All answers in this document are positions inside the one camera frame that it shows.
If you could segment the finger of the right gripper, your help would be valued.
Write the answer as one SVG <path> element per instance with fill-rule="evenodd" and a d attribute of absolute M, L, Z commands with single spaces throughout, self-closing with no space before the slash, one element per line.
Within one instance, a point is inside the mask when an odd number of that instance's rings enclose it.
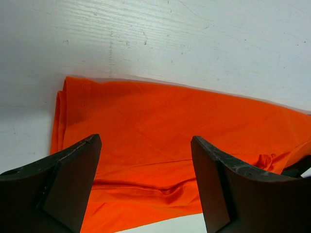
<path fill-rule="evenodd" d="M 281 175 L 288 177 L 301 177 L 311 167 L 311 156 L 308 155 L 297 163 L 285 168 Z"/>

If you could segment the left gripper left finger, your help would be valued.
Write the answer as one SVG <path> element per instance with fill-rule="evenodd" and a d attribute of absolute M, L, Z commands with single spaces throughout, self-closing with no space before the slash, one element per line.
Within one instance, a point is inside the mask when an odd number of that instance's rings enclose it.
<path fill-rule="evenodd" d="M 2 233 L 78 233 L 99 163 L 102 142 L 78 143 L 0 175 Z"/>

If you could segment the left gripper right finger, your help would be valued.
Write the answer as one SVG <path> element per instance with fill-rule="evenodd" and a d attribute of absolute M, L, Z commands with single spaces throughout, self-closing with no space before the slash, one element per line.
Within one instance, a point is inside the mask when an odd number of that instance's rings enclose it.
<path fill-rule="evenodd" d="M 191 155 L 209 233 L 308 233 L 311 180 L 278 175 L 233 157 L 199 136 Z"/>

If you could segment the orange t-shirt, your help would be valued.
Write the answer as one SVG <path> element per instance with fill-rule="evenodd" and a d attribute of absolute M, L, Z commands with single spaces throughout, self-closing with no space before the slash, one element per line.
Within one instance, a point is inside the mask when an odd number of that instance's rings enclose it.
<path fill-rule="evenodd" d="M 84 233 L 200 214 L 190 148 L 196 135 L 276 174 L 311 153 L 310 116 L 288 108 L 181 86 L 66 77 L 51 153 L 91 134 L 103 145 Z"/>

